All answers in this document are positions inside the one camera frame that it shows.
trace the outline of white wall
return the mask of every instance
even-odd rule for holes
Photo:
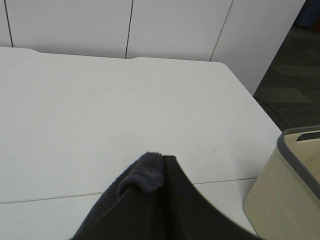
[[[209,61],[231,0],[134,0],[127,58]]]
[[[131,0],[7,0],[14,47],[124,58]]]
[[[226,64],[253,94],[305,0],[233,0],[212,61]]]
[[[0,1],[0,46],[11,47],[5,2]]]

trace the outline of beige plastic bin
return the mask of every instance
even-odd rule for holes
[[[320,125],[285,130],[243,203],[265,240],[320,240]]]

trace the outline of floor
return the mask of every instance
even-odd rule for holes
[[[254,97],[282,131],[320,125],[320,34],[292,27]]]

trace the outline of black cable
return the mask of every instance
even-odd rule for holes
[[[273,110],[276,114],[278,114],[284,121],[285,123],[289,126],[289,128],[293,128],[292,125],[287,121],[287,119],[285,118],[285,116],[279,112],[276,108],[274,108],[273,106],[271,106],[269,103],[266,103],[265,101],[262,101],[260,98],[258,97],[253,97],[255,100],[258,100],[259,102],[263,103],[264,105],[268,106],[271,110]]]

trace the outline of dark gray towel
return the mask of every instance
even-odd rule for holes
[[[101,195],[76,231],[75,236],[97,222],[118,201],[126,187],[131,184],[139,187],[147,194],[163,186],[164,164],[162,155],[147,152],[132,163]]]

